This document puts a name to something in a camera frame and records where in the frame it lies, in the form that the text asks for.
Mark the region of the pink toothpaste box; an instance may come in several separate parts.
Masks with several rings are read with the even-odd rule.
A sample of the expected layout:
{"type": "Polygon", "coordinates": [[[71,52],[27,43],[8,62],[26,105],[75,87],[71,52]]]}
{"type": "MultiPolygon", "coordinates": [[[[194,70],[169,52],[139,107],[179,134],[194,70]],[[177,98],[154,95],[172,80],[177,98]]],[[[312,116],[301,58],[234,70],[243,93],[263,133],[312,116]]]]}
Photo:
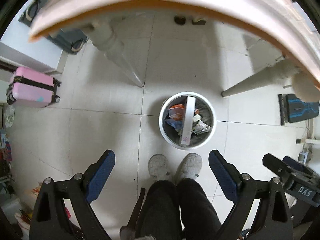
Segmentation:
{"type": "Polygon", "coordinates": [[[185,111],[183,119],[183,128],[181,133],[180,145],[182,147],[188,147],[190,145],[192,128],[193,128],[193,117],[195,112],[196,98],[188,96],[185,102],[185,111]]]}

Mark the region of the blue cartoon tissue pack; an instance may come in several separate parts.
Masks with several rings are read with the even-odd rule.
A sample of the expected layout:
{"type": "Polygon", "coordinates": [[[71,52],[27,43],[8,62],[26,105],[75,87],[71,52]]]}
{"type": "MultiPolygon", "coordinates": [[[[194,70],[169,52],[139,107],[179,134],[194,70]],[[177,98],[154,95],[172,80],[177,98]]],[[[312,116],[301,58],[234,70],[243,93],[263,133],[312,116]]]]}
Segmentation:
{"type": "Polygon", "coordinates": [[[165,122],[177,131],[179,131],[183,128],[183,121],[182,120],[166,119],[165,122]]]}

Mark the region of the orange snack wrapper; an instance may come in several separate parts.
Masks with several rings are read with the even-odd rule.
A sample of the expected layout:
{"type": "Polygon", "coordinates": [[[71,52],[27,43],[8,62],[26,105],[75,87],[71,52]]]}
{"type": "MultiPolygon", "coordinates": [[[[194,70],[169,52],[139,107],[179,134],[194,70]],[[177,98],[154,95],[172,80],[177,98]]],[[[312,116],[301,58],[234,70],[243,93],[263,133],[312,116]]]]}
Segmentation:
{"type": "Polygon", "coordinates": [[[183,104],[176,104],[168,109],[168,116],[175,121],[181,121],[184,118],[185,106],[183,104]]]}

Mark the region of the green white carton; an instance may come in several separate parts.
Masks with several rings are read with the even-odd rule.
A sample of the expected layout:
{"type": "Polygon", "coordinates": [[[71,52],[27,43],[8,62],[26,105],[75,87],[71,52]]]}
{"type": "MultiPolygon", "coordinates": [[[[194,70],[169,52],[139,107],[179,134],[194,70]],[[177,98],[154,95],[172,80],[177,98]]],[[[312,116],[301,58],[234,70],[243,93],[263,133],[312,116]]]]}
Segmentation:
{"type": "Polygon", "coordinates": [[[196,135],[200,135],[203,133],[208,133],[210,132],[211,127],[207,124],[205,124],[201,120],[201,116],[199,114],[193,116],[193,127],[192,127],[192,132],[196,135]]]}

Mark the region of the silver trash bin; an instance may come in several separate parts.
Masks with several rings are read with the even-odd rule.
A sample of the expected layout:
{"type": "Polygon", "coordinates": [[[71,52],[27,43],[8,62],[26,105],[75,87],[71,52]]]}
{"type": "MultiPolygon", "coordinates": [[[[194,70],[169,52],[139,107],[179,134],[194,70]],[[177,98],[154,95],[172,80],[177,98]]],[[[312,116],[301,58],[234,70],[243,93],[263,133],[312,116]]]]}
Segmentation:
{"type": "Polygon", "coordinates": [[[211,139],[216,130],[217,119],[212,104],[204,96],[194,92],[180,92],[167,98],[167,100],[163,102],[159,113],[158,125],[162,137],[171,146],[180,150],[193,150],[205,145],[211,139]],[[175,130],[173,127],[169,126],[165,120],[169,119],[168,109],[176,104],[183,104],[185,106],[188,96],[193,96],[196,98],[194,115],[199,114],[201,116],[201,120],[205,124],[209,125],[211,130],[208,133],[203,133],[200,135],[196,135],[192,132],[190,145],[188,147],[182,147],[180,145],[182,129],[179,131],[175,130]]]}

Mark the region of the black blue floor scale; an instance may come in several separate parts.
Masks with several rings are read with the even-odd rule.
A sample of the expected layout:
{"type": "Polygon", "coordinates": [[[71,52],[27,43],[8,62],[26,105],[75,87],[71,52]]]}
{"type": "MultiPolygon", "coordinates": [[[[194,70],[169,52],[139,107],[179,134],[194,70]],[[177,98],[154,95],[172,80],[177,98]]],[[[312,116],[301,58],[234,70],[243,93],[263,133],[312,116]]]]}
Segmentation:
{"type": "Polygon", "coordinates": [[[319,102],[304,102],[295,94],[278,94],[280,125],[292,124],[319,116],[319,102]]]}

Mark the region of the grey right slipper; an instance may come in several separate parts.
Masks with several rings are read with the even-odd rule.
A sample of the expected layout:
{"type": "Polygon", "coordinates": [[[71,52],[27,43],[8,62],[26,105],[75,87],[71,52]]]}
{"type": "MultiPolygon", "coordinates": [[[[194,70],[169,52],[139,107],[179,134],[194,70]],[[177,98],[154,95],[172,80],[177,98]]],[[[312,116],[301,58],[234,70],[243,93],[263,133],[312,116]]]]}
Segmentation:
{"type": "Polygon", "coordinates": [[[201,172],[202,157],[197,153],[189,153],[184,157],[176,172],[176,183],[184,179],[196,180],[201,172]]]}

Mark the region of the grey slipper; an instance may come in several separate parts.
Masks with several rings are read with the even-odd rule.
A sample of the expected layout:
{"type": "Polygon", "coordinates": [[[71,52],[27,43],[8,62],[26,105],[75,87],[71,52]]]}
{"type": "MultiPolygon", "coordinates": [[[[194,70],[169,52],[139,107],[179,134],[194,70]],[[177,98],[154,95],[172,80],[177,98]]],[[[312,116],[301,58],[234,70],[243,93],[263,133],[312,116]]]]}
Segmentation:
{"type": "Polygon", "coordinates": [[[202,157],[197,153],[189,153],[184,157],[176,172],[176,183],[184,179],[196,180],[201,172],[202,157]]]}
{"type": "Polygon", "coordinates": [[[167,158],[162,154],[153,155],[148,163],[148,170],[154,182],[172,181],[172,175],[167,158]]]}

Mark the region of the right table leg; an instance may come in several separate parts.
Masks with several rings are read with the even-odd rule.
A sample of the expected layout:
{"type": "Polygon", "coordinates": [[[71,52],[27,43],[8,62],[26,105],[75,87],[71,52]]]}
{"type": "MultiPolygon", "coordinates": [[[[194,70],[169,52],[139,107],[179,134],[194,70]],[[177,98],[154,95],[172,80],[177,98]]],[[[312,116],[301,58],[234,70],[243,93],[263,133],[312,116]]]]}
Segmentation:
{"type": "Polygon", "coordinates": [[[298,67],[296,67],[290,60],[284,59],[282,61],[278,61],[272,67],[265,67],[261,71],[242,80],[231,88],[224,90],[221,93],[221,96],[226,98],[235,94],[266,87],[268,85],[282,83],[286,79],[299,73],[300,69],[298,67]]]}

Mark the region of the table leg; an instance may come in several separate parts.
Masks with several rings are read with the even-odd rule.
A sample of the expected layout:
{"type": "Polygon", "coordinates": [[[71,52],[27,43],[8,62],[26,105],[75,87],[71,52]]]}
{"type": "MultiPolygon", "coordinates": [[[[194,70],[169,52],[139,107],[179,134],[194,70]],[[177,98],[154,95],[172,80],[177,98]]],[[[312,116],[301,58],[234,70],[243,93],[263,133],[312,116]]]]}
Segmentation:
{"type": "Polygon", "coordinates": [[[127,58],[124,43],[117,37],[107,21],[92,21],[80,27],[97,50],[102,51],[138,87],[144,86],[144,80],[138,69],[127,58]]]}
{"type": "Polygon", "coordinates": [[[224,90],[221,93],[221,96],[226,98],[235,94],[266,87],[268,85],[282,83],[286,79],[299,73],[300,69],[298,67],[296,67],[290,60],[284,59],[282,61],[278,61],[272,67],[265,67],[261,71],[242,80],[231,88],[224,90]]]}

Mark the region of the black trouser legs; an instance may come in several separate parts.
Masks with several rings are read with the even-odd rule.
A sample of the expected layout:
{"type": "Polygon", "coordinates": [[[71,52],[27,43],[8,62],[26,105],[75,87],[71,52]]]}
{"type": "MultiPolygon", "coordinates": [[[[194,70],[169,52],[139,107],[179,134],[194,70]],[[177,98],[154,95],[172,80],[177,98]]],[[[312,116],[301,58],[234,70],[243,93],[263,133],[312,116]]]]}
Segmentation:
{"type": "Polygon", "coordinates": [[[216,239],[221,222],[201,185],[182,179],[177,185],[152,184],[140,211],[135,239],[216,239]]]}

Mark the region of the grey left slipper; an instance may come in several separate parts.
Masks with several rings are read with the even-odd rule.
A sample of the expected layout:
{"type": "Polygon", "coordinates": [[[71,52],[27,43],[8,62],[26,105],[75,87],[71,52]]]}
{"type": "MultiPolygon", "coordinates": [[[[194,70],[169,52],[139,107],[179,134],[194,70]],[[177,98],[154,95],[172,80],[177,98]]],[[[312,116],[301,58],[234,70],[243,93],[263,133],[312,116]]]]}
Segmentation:
{"type": "Polygon", "coordinates": [[[154,182],[172,181],[172,175],[167,158],[162,154],[153,155],[148,163],[148,170],[154,182]]]}

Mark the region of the pink suitcase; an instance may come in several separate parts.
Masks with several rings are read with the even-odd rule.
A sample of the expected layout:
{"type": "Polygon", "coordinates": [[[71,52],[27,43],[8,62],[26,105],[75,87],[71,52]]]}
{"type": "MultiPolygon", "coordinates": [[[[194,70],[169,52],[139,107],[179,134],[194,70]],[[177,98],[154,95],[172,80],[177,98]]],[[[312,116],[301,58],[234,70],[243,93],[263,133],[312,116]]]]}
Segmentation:
{"type": "Polygon", "coordinates": [[[61,82],[27,67],[18,67],[6,91],[7,103],[14,106],[43,108],[60,102],[57,88],[61,82]]]}

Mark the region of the checkered tablecloth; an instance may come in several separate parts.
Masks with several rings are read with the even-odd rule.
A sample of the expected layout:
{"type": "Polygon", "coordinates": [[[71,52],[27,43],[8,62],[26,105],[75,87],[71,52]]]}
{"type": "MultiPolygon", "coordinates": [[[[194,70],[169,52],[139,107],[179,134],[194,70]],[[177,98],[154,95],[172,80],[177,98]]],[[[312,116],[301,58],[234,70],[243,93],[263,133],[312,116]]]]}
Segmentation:
{"type": "Polygon", "coordinates": [[[61,28],[107,21],[112,13],[169,9],[217,19],[260,36],[277,47],[300,73],[291,78],[303,101],[319,100],[319,36],[311,32],[290,0],[49,0],[31,24],[36,41],[61,28]]]}

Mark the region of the left table leg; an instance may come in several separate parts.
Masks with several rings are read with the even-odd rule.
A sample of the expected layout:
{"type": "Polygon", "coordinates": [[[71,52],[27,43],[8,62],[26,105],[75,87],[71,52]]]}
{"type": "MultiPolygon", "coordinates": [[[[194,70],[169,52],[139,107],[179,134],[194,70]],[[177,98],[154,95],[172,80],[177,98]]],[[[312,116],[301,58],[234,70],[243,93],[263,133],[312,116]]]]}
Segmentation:
{"type": "Polygon", "coordinates": [[[107,21],[92,21],[80,27],[97,50],[102,51],[138,87],[144,86],[144,80],[138,69],[127,58],[124,43],[117,37],[107,21]]]}

